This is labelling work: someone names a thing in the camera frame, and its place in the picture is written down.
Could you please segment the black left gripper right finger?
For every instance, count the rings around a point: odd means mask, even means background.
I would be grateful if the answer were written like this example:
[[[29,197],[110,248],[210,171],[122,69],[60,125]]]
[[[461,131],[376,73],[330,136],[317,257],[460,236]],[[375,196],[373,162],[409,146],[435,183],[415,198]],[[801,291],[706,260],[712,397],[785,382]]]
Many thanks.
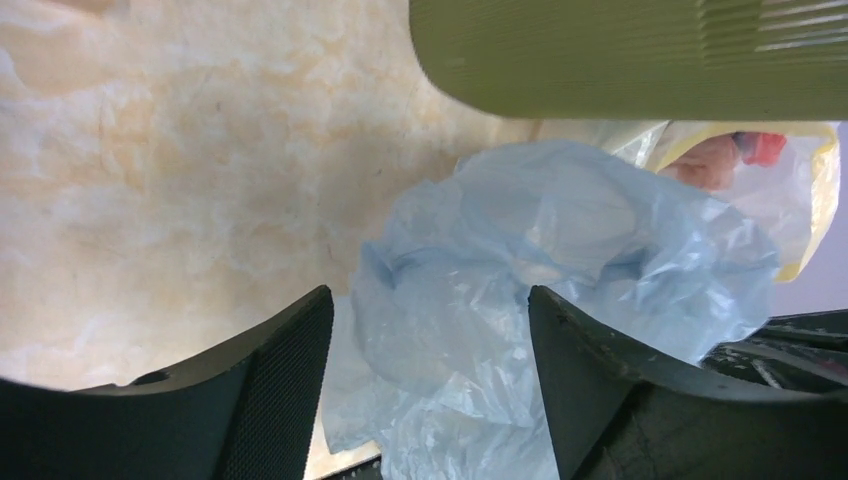
[[[843,479],[847,314],[780,316],[696,367],[552,290],[529,325],[562,479]]]

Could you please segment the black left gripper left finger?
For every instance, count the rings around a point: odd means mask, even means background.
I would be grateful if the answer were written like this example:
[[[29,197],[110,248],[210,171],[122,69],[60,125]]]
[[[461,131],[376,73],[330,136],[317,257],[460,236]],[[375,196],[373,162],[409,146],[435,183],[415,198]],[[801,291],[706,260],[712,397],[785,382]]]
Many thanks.
[[[300,479],[333,329],[320,286],[214,347],[131,383],[1,383],[5,479]]]

